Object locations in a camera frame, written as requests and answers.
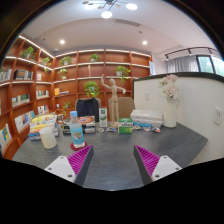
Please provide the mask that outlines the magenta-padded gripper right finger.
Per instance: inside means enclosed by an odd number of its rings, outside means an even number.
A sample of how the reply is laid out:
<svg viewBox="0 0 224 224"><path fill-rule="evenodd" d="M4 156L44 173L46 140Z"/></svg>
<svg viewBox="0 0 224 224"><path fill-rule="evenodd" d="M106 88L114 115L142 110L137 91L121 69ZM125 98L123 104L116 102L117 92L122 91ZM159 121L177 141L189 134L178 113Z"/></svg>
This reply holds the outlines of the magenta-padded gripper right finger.
<svg viewBox="0 0 224 224"><path fill-rule="evenodd" d="M138 145L134 146L133 154L144 185L181 169L181 167L167 155L158 156Z"/></svg>

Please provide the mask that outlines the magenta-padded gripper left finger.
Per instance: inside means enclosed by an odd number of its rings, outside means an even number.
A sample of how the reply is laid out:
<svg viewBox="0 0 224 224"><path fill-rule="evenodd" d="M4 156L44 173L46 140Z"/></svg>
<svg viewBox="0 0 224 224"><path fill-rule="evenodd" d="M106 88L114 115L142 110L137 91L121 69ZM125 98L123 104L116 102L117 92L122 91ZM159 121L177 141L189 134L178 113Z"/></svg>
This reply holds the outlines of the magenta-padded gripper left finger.
<svg viewBox="0 0 224 224"><path fill-rule="evenodd" d="M69 156L59 156L45 171L82 186L93 154L93 146L86 146Z"/></svg>

